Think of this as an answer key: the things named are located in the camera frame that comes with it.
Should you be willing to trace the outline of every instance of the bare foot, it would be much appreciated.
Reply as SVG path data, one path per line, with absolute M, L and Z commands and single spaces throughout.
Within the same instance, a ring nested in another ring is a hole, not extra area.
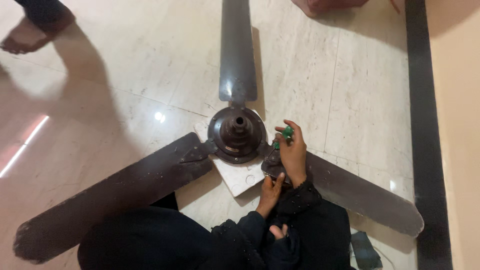
M 65 8 L 62 18 L 49 24 L 35 25 L 24 17 L 2 41 L 0 48 L 13 54 L 36 51 L 52 41 L 74 21 L 75 16 L 68 8 Z
M 292 0 L 294 4 L 296 4 L 308 17 L 315 17 L 317 13 L 310 9 L 308 6 L 308 0 Z

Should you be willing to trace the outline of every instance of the brown fan blade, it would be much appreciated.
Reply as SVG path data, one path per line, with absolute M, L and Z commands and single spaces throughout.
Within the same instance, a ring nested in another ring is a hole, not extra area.
M 221 39 L 220 100 L 257 100 L 249 0 L 223 0 Z
M 402 197 L 310 152 L 307 152 L 306 169 L 308 179 L 327 201 L 413 237 L 423 230 L 423 218 L 417 208 Z M 262 171 L 274 177 L 285 172 L 278 150 L 266 157 Z
M 192 149 L 206 152 L 185 162 Z M 211 171 L 208 154 L 195 133 L 187 134 L 23 223 L 13 245 L 16 256 L 33 263 L 54 258 L 79 244 L 105 217 L 147 207 Z

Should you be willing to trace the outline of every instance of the ceiling fan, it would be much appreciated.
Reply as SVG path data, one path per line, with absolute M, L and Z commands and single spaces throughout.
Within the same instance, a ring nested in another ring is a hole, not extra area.
M 211 171 L 210 154 L 236 164 L 264 156 L 265 173 L 284 172 L 262 119 L 245 106 L 257 100 L 248 0 L 223 0 L 219 97 L 231 106 L 213 116 L 207 141 L 189 133 L 23 223 L 13 245 L 16 256 L 33 263 L 54 258 L 106 216 L 146 207 Z M 407 200 L 309 152 L 306 167 L 325 199 L 404 234 L 422 231 L 423 219 Z

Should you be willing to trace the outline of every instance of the fan motor housing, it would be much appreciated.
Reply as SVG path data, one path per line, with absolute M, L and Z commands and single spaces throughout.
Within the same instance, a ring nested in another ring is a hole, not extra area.
M 264 122 L 249 108 L 227 107 L 213 116 L 208 139 L 217 145 L 215 154 L 230 163 L 245 163 L 259 155 L 266 140 Z

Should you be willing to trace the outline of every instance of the green screwdriver handle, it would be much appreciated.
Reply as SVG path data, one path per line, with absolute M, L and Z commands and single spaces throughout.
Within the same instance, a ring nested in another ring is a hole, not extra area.
M 288 139 L 288 138 L 291 138 L 292 135 L 293 135 L 293 128 L 291 126 L 287 126 L 283 131 L 282 131 L 282 135 L 285 139 Z M 275 149 L 280 149 L 280 144 L 278 142 L 274 142 L 273 143 L 273 147 Z

